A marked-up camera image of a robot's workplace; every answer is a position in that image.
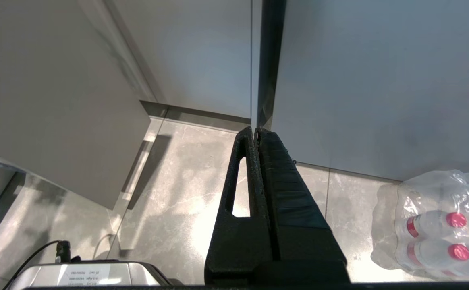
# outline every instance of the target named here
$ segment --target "water bottle pack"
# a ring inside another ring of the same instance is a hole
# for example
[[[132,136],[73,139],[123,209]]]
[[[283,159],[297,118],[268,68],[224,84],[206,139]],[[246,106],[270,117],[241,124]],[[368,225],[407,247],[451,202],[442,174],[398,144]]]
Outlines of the water bottle pack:
[[[469,279],[469,173],[432,171],[398,186],[397,262],[441,279]]]

